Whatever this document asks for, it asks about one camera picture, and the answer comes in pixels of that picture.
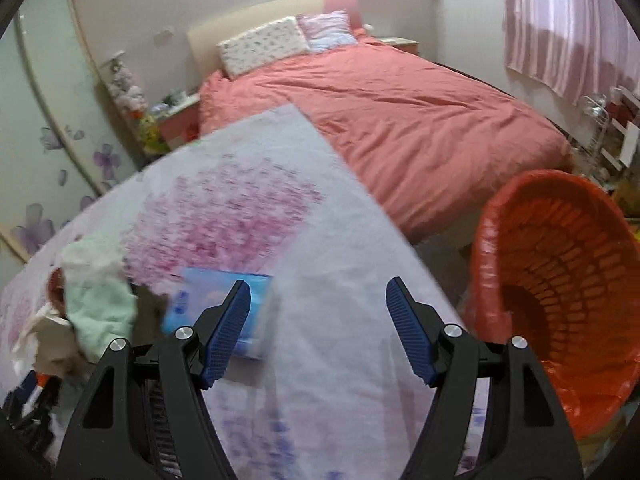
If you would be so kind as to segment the orange plastic trash basket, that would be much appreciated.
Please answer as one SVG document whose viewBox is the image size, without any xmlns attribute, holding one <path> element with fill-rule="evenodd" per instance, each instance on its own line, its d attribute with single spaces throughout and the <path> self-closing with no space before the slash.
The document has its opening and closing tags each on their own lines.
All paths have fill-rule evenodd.
<svg viewBox="0 0 640 480">
<path fill-rule="evenodd" d="M 620 208 L 559 170 L 513 178 L 480 215 L 465 322 L 524 337 L 574 436 L 602 430 L 639 380 L 639 243 Z"/>
</svg>

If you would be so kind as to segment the pink striped pillow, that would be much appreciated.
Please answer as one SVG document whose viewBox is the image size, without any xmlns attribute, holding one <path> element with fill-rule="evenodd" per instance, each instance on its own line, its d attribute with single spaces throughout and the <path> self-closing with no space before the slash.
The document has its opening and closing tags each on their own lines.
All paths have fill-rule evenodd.
<svg viewBox="0 0 640 480">
<path fill-rule="evenodd" d="M 318 54 L 358 44 L 346 10 L 312 15 L 300 14 L 296 20 L 311 53 Z"/>
</svg>

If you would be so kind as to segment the far side nightstand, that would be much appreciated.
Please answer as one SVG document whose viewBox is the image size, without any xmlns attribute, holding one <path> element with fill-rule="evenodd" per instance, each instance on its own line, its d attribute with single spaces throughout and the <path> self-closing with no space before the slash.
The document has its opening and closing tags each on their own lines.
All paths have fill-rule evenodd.
<svg viewBox="0 0 640 480">
<path fill-rule="evenodd" d="M 404 37 L 381 37 L 380 41 L 382 44 L 386 44 L 386 46 L 393 47 L 402 52 L 413 55 L 420 54 L 420 46 L 416 40 Z"/>
</svg>

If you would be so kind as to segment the blue tissue packet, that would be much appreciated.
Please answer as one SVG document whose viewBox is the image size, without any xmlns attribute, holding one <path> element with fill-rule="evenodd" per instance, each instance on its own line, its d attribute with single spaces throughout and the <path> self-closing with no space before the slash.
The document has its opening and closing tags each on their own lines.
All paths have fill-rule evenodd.
<svg viewBox="0 0 640 480">
<path fill-rule="evenodd" d="M 163 318 L 164 334 L 181 326 L 192 326 L 206 308 L 220 306 L 234 283 L 242 280 L 250 288 L 250 310 L 233 354 L 251 360 L 266 356 L 273 335 L 271 315 L 277 309 L 271 276 L 185 268 L 181 277 L 181 285 Z"/>
</svg>

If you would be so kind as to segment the floral sliding wardrobe door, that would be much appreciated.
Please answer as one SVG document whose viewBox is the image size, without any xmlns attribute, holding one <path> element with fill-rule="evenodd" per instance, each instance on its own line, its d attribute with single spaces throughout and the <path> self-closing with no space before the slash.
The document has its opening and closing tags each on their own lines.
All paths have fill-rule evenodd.
<svg viewBox="0 0 640 480">
<path fill-rule="evenodd" d="M 2 246 L 27 261 L 141 164 L 74 0 L 24 0 L 1 36 Z"/>
</svg>

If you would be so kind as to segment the red brown plaid cloth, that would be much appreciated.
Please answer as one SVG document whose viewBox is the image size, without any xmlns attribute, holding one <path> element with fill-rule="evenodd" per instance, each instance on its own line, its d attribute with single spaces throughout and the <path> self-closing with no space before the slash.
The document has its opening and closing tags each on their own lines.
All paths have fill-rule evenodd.
<svg viewBox="0 0 640 480">
<path fill-rule="evenodd" d="M 64 318 L 66 305 L 64 297 L 64 273 L 61 268 L 56 268 L 49 276 L 47 284 L 47 297 L 52 307 Z"/>
</svg>

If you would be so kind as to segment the stuffed toy column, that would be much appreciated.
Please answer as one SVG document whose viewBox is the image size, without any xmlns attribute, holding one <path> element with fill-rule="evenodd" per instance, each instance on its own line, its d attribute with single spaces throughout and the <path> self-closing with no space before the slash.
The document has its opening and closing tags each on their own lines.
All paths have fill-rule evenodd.
<svg viewBox="0 0 640 480">
<path fill-rule="evenodd" d="M 110 74 L 106 88 L 122 114 L 138 120 L 148 108 L 148 102 L 143 90 L 137 85 L 134 74 L 124 63 L 124 55 L 124 51 L 118 51 L 106 63 Z"/>
</svg>

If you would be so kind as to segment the light green towel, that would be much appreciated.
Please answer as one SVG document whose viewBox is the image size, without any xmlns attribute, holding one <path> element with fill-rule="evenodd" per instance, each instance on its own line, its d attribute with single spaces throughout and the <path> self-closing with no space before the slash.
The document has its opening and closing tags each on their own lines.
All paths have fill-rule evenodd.
<svg viewBox="0 0 640 480">
<path fill-rule="evenodd" d="M 137 298 L 125 272 L 124 252 L 100 236 L 81 237 L 61 254 L 66 318 L 90 363 L 99 362 L 116 338 L 129 339 L 137 317 Z"/>
</svg>

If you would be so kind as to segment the white floral pillow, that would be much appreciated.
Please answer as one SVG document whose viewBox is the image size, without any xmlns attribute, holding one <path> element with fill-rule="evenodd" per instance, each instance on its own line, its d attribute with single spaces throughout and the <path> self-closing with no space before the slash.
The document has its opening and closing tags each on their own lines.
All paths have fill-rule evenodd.
<svg viewBox="0 0 640 480">
<path fill-rule="evenodd" d="M 305 55 L 309 44 L 294 16 L 246 30 L 217 44 L 222 67 L 236 79 L 274 62 Z"/>
</svg>

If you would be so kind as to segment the white paper tissue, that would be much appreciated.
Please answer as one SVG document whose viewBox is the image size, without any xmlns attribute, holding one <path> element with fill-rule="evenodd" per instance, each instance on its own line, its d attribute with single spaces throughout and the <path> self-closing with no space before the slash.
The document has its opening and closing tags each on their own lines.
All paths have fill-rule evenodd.
<svg viewBox="0 0 640 480">
<path fill-rule="evenodd" d="M 11 358 L 17 375 L 34 370 L 65 378 L 78 375 L 84 364 L 72 323 L 52 304 L 45 304 L 27 320 Z"/>
</svg>

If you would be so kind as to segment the pink white nightstand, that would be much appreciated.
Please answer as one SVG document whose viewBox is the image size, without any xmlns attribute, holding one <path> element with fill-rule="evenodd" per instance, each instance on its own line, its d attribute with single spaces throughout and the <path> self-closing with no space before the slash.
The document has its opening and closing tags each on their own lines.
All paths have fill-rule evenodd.
<svg viewBox="0 0 640 480">
<path fill-rule="evenodd" d="M 195 141 L 200 136 L 200 96 L 192 93 L 177 104 L 158 104 L 160 135 L 171 151 Z"/>
</svg>

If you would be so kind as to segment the yellow green plush toy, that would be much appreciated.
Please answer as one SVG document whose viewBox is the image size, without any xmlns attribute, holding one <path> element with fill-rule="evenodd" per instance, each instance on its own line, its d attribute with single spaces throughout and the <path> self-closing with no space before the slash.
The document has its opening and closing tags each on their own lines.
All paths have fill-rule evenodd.
<svg viewBox="0 0 640 480">
<path fill-rule="evenodd" d="M 140 115 L 137 122 L 137 136 L 143 151 L 150 157 L 160 157 L 170 152 L 168 144 L 160 133 L 160 126 L 149 113 Z"/>
</svg>

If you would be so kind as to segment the pink striped curtain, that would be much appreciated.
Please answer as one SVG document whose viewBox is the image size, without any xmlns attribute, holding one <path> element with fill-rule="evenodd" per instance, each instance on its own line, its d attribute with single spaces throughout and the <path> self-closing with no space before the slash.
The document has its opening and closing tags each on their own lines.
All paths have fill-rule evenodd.
<svg viewBox="0 0 640 480">
<path fill-rule="evenodd" d="M 639 39 L 615 0 L 506 0 L 504 59 L 572 104 L 639 89 Z"/>
</svg>

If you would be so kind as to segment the floral pink tree tablecloth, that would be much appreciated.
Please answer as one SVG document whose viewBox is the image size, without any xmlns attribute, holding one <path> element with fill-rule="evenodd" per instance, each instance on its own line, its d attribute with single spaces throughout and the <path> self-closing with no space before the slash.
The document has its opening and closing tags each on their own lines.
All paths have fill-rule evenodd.
<svg viewBox="0 0 640 480">
<path fill-rule="evenodd" d="M 454 307 L 340 155 L 291 105 L 245 118 L 88 200 L 21 272 L 1 274 L 1 385 L 65 246 L 94 235 L 134 280 L 174 294 L 186 268 L 270 277 L 259 359 L 233 359 L 204 399 L 242 479 L 397 479 L 433 393 L 387 312 L 402 278 L 448 323 Z"/>
</svg>

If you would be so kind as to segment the salmon pink bed duvet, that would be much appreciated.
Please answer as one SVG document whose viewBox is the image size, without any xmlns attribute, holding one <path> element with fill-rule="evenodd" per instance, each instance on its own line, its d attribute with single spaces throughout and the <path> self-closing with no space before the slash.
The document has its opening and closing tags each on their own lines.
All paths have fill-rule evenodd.
<svg viewBox="0 0 640 480">
<path fill-rule="evenodd" d="M 526 103 L 367 36 L 200 89 L 211 133 L 293 105 L 340 154 L 411 243 L 448 229 L 511 178 L 567 170 L 570 144 Z"/>
</svg>

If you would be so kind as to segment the cream pink headboard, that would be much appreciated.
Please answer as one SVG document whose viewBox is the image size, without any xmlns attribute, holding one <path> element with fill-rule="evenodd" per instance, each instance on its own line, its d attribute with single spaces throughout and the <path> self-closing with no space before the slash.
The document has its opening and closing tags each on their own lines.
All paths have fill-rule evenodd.
<svg viewBox="0 0 640 480">
<path fill-rule="evenodd" d="M 320 14 L 346 10 L 352 29 L 362 27 L 357 0 L 272 0 L 208 18 L 192 26 L 186 36 L 202 79 L 221 69 L 218 44 L 246 30 L 299 14 Z"/>
</svg>

